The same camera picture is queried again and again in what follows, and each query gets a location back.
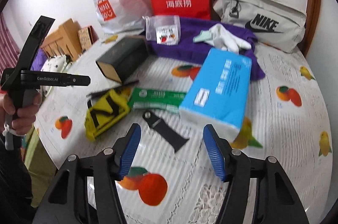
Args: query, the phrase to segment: purple cloth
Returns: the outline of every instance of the purple cloth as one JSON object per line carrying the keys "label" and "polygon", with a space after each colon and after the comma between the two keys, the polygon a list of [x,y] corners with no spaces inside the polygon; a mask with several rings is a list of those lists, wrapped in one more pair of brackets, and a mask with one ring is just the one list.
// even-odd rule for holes
{"label": "purple cloth", "polygon": [[[217,21],[197,19],[197,18],[184,18],[180,17],[181,23],[181,39],[176,46],[165,46],[157,44],[155,41],[148,41],[150,52],[160,57],[168,57],[186,62],[203,64],[206,59],[210,48],[209,44],[204,42],[194,43],[193,38],[200,34],[201,31],[207,31],[217,23]],[[251,50],[244,51],[243,55],[252,60],[250,80],[256,81],[265,77],[265,73],[259,66],[257,59],[254,55],[256,36],[248,29],[236,27],[229,24],[222,24],[233,35],[242,38],[251,45]]]}
{"label": "purple cloth", "polygon": [[43,64],[46,62],[47,56],[43,49],[39,49],[37,55],[34,58],[31,71],[41,71]]}

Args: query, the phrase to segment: orange fruit print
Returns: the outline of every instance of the orange fruit print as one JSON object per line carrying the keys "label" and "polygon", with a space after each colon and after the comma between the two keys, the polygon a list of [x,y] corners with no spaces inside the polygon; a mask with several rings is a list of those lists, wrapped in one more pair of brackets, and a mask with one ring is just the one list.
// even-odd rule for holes
{"label": "orange fruit print", "polygon": [[286,86],[281,86],[276,89],[276,94],[280,100],[289,101],[290,97],[288,94],[289,88]]}
{"label": "orange fruit print", "polygon": [[168,190],[162,175],[149,173],[143,167],[131,167],[128,175],[117,183],[127,190],[138,190],[141,200],[149,206],[158,206]]}
{"label": "orange fruit print", "polygon": [[289,89],[288,93],[292,103],[295,104],[295,106],[300,107],[301,98],[299,93],[295,89]]}
{"label": "orange fruit print", "polygon": [[61,137],[65,139],[73,126],[73,121],[69,119],[67,116],[62,116],[58,120],[55,121],[55,128],[61,130]]}
{"label": "orange fruit print", "polygon": [[177,66],[172,69],[171,74],[175,77],[188,77],[190,75],[191,68],[193,68],[191,65]]}
{"label": "orange fruit print", "polygon": [[280,86],[276,89],[276,94],[278,98],[282,101],[289,101],[297,106],[301,107],[301,98],[299,93],[292,88],[288,88],[287,86]]}
{"label": "orange fruit print", "polygon": [[139,195],[149,206],[158,206],[166,196],[168,185],[160,174],[147,174],[139,186]]}
{"label": "orange fruit print", "polygon": [[195,78],[196,78],[196,76],[197,76],[197,74],[198,74],[198,72],[199,72],[200,69],[201,69],[200,67],[193,67],[193,68],[191,68],[189,76],[190,76],[190,78],[191,78],[192,81],[195,80]]}

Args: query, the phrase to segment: tissue pack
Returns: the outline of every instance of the tissue pack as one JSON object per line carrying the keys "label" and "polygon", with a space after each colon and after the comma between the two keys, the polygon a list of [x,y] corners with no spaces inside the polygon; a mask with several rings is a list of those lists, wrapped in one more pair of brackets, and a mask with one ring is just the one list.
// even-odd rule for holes
{"label": "tissue pack", "polygon": [[202,130],[212,124],[221,138],[233,141],[241,129],[251,59],[212,48],[179,107],[183,122]]}

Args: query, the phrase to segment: green fabric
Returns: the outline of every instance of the green fabric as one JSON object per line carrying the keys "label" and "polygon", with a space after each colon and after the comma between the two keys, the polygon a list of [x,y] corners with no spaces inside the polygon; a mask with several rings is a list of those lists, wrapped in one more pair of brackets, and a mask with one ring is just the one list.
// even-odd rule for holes
{"label": "green fabric", "polygon": [[56,166],[40,141],[36,130],[26,148],[25,165],[32,179],[32,206],[37,207],[54,178]]}

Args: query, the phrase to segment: human hand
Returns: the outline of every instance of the human hand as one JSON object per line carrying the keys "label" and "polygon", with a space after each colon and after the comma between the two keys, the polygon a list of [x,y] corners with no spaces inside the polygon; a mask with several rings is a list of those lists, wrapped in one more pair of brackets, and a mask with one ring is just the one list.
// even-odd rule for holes
{"label": "human hand", "polygon": [[[33,99],[32,105],[18,109],[18,119],[12,121],[12,127],[18,135],[24,136],[32,128],[32,124],[36,120],[35,115],[38,113],[41,102],[41,95],[37,94]],[[7,94],[0,94],[0,132],[3,131],[4,128],[6,113],[13,115],[15,108]]]}

